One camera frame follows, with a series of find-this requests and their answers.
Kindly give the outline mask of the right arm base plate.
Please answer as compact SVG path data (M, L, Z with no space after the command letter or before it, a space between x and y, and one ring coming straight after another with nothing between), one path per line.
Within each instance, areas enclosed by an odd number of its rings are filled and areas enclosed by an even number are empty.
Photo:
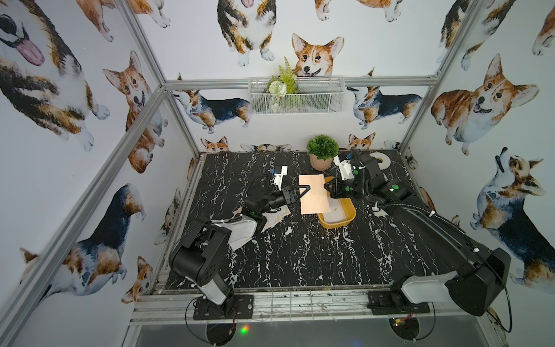
M427 303L410 302L401 291L368 291L367 307L374 315L409 315L430 313Z

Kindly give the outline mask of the stack of stationery paper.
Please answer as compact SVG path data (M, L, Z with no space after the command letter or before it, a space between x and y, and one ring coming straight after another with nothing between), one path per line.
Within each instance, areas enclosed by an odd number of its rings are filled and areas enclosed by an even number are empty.
M323 219L327 224L339 224L348 219L341 200L329 198L328 202L330 212L323 214Z

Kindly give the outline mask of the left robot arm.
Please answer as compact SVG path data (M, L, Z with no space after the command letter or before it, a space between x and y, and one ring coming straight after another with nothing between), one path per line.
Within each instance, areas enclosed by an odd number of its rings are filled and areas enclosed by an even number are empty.
M257 188L246 192L241 212L229 219L195 220L169 256L173 272L191 281L215 308L228 311L233 289L219 275L220 265L234 242L249 241L262 232L266 214L289 206L311 190L308 185L285 186L276 191Z

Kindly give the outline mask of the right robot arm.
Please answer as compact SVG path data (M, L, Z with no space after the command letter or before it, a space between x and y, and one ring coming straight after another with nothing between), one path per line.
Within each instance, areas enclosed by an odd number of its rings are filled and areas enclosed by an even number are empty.
M407 275L390 287L387 305L399 311L415 304L451 303L480 317L506 289L511 257L470 238L460 227L424 205L410 185L389 180L378 160L353 148L334 157L341 175L325 184L332 199L365 202L374 215L390 217L426 240L449 265L446 273Z

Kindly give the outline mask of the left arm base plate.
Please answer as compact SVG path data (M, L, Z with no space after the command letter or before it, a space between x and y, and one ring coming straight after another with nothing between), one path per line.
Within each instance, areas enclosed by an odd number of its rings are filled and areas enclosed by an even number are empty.
M254 296L241 294L233 295L222 305L212 303L208 299L199 299L194 304L194 320L225 320L251 319L254 309Z

